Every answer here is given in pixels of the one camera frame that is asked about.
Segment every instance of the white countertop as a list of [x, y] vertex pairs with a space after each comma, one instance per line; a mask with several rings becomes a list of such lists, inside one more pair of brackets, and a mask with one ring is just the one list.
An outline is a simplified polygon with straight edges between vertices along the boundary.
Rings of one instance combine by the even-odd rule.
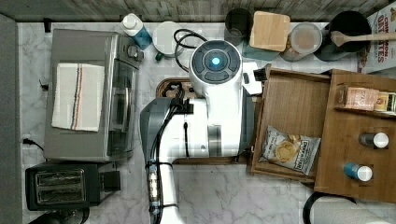
[[[152, 32], [158, 23], [146, 23], [146, 25]], [[223, 23], [181, 23], [180, 25], [208, 39], [223, 37]], [[52, 34], [44, 33], [43, 23], [19, 23], [18, 27], [21, 136], [29, 137], [43, 146], [47, 94], [41, 90], [38, 80], [41, 79], [46, 83], [50, 76]], [[119, 24], [114, 22], [53, 23], [53, 28], [121, 33]], [[196, 44], [199, 40], [188, 40], [188, 43]], [[155, 89], [163, 79], [188, 76], [173, 59], [163, 59], [157, 63], [154, 59], [156, 50], [152, 45], [144, 51], [145, 60], [140, 67], [138, 79], [138, 112], [154, 99]], [[192, 50], [185, 50], [180, 56], [180, 61], [187, 65], [191, 53]], [[351, 55], [341, 62], [323, 63], [310, 55], [298, 63], [286, 63], [277, 57], [271, 64], [273, 67], [320, 73], [331, 68], [356, 71], [355, 60]], [[259, 67], [268, 63], [256, 62]], [[149, 223], [146, 172], [143, 169], [144, 161], [138, 132], [134, 142], [132, 158], [120, 162], [122, 190], [98, 207], [92, 207], [90, 218], [86, 223]], [[22, 195], [24, 195], [24, 170], [43, 162], [44, 159], [41, 150], [34, 146], [21, 146], [21, 150]], [[268, 175], [252, 176], [246, 173], [246, 165], [175, 165], [174, 167], [179, 210], [188, 223], [303, 223], [302, 209], [312, 191], [299, 182]], [[366, 202], [360, 204], [369, 206], [389, 221], [396, 216], [395, 204]], [[28, 211], [23, 198], [23, 223], [28, 223], [40, 214], [41, 212]]]

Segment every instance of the small bottle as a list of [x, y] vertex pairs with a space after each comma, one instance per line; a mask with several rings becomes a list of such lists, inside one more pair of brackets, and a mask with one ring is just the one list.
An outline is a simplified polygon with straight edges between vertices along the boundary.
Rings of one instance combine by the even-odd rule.
[[149, 32], [146, 30], [143, 22], [134, 13], [124, 17], [120, 26], [139, 48], [146, 49], [151, 44], [152, 38]]
[[387, 148], [389, 139], [385, 133], [361, 133], [359, 142], [365, 147], [379, 149]]
[[370, 167], [360, 166], [354, 162], [348, 162], [344, 165], [344, 173], [361, 181], [369, 181], [373, 177], [373, 171]]

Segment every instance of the snack bag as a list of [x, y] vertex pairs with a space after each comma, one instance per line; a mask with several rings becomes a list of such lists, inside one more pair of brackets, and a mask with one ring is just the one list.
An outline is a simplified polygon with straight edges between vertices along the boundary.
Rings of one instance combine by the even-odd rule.
[[260, 161], [269, 161], [308, 175], [319, 143], [320, 138], [281, 133], [268, 126]]

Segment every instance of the black cup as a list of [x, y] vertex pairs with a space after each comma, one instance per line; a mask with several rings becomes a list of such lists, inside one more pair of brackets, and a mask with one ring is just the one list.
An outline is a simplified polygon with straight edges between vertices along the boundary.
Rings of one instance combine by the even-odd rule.
[[332, 31], [339, 31], [344, 35], [370, 35], [372, 30], [367, 19], [356, 11], [341, 12], [325, 26], [321, 32], [323, 35], [320, 48], [314, 53], [317, 58], [324, 62], [337, 61], [352, 52], [358, 52], [370, 44], [370, 41], [347, 42], [337, 47], [332, 42]]
[[228, 12], [225, 18], [224, 40], [234, 46], [238, 46], [242, 41], [250, 37], [253, 17], [244, 8], [235, 8]]

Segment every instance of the striped towel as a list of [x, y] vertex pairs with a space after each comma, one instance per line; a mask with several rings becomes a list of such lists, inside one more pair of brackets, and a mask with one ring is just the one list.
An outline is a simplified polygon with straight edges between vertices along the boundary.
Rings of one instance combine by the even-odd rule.
[[52, 127], [98, 132], [105, 68], [85, 63], [59, 63]]

